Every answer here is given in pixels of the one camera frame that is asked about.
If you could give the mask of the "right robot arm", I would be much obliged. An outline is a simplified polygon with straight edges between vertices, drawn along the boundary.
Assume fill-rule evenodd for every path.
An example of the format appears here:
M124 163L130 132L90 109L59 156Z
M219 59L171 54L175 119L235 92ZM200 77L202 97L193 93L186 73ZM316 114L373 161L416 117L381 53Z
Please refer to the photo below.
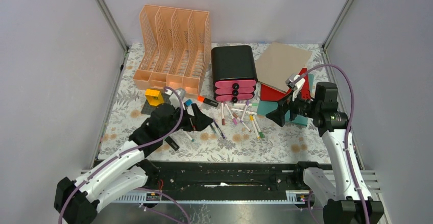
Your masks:
M324 223L379 223L384 215L381 201L375 201L366 185L353 151L349 117L338 111L338 88L330 82L319 82L313 99L302 99L299 93L304 80L290 82L290 92L277 102L277 109L266 117L279 126L285 115L311 118L330 156L334 182L324 175L318 163L297 163L293 183L299 189L309 187L323 206Z

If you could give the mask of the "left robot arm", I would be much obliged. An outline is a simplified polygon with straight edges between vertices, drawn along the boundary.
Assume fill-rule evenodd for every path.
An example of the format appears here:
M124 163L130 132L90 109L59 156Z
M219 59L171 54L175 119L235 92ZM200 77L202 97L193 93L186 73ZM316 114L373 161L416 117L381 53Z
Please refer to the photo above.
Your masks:
M191 107L193 115L167 103L157 106L114 154L74 180L60 180L54 200L59 223L91 223L105 206L125 193L142 186L154 188L159 169L147 156L173 132L200 132L214 122L197 104Z

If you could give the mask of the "orange cap black highlighter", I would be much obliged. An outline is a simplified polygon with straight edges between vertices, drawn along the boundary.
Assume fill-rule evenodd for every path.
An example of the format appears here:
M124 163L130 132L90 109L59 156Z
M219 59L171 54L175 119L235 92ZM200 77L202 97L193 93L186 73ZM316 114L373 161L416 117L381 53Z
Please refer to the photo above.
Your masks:
M203 96L198 96L198 101L200 101L201 103L216 107L216 108L219 106L218 102L213 101L213 100L208 99L208 98L203 97Z

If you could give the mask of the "blue cap black highlighter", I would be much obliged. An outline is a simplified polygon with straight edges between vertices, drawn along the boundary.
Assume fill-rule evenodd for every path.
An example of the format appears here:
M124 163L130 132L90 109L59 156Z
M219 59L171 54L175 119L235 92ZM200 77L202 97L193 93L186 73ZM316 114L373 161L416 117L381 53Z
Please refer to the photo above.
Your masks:
M193 103L193 101L191 99L188 99L187 101L184 102L184 105L186 107L190 106Z

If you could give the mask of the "pink top drawer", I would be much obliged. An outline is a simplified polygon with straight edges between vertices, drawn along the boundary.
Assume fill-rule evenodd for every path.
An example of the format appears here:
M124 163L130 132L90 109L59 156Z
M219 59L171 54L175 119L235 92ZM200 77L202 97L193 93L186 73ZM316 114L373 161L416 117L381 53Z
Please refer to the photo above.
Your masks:
M214 86L217 89L221 88L245 88L245 87L255 87L257 82L255 80L220 80L215 82Z

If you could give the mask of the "green cap black highlighter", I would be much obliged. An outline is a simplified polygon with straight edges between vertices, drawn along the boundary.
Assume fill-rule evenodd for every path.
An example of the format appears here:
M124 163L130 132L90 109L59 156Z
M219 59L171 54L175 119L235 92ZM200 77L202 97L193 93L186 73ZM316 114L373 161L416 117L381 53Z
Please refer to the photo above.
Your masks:
M166 137L164 140L174 151L177 151L180 148L180 146L171 137Z

